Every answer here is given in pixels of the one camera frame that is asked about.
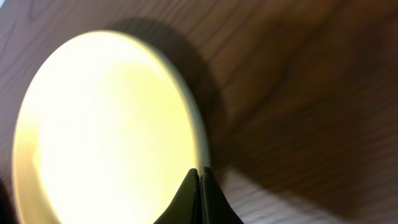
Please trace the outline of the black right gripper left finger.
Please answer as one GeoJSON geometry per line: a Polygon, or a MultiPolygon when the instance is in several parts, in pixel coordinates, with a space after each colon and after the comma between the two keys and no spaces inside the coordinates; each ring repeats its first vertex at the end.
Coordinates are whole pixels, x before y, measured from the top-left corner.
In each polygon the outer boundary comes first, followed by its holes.
{"type": "Polygon", "coordinates": [[[190,169],[170,205],[154,224],[197,224],[199,222],[199,176],[196,169],[190,169]]]}

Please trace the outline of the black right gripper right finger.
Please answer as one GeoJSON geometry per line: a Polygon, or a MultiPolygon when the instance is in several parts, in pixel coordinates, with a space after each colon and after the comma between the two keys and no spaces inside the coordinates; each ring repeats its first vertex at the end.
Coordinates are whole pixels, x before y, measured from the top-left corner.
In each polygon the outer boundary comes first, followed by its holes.
{"type": "Polygon", "coordinates": [[[204,224],[243,224],[229,205],[209,167],[200,177],[201,215],[204,224]]]}

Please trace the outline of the yellow plate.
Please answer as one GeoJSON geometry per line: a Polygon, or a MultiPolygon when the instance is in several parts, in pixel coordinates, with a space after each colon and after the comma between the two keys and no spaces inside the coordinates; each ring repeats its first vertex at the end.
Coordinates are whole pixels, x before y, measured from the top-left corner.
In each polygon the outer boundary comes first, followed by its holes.
{"type": "Polygon", "coordinates": [[[210,163],[181,74],[148,43],[76,36],[32,79],[19,111],[12,181],[21,223],[154,223],[190,169],[210,163]]]}

